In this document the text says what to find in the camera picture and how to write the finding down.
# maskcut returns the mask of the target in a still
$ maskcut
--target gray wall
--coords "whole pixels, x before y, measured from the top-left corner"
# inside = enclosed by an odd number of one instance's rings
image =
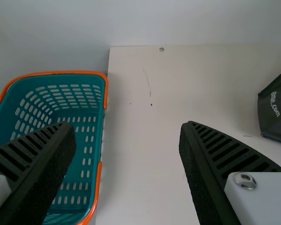
[[[58,69],[107,73],[118,45],[281,43],[281,0],[0,0],[0,90]]]

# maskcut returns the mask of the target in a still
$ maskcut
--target white tabletop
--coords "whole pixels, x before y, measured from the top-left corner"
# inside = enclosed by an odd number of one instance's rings
[[[281,166],[260,136],[257,94],[281,44],[112,47],[97,225],[198,225],[178,152],[181,125],[218,129]]]

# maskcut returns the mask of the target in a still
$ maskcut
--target teal plastic basket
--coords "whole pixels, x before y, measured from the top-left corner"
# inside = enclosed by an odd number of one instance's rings
[[[76,153],[44,225],[86,225],[95,212],[107,89],[99,72],[54,71],[15,78],[0,96],[0,145],[60,121],[74,127]]]

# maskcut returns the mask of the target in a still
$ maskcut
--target scratch on table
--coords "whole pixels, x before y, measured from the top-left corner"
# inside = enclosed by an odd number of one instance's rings
[[[149,79],[148,79],[148,76],[147,76],[147,73],[144,69],[144,67],[141,67],[142,68],[142,71],[144,71],[144,74],[146,75],[146,79],[147,79],[147,82],[148,82],[148,87],[149,87],[149,90],[150,90],[150,96],[151,96],[151,87],[150,87],[150,82],[149,82]]]

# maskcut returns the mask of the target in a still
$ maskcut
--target screw head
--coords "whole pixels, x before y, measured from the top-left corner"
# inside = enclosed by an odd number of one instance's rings
[[[254,190],[257,187],[255,179],[245,172],[235,173],[233,179],[238,186],[244,189]]]

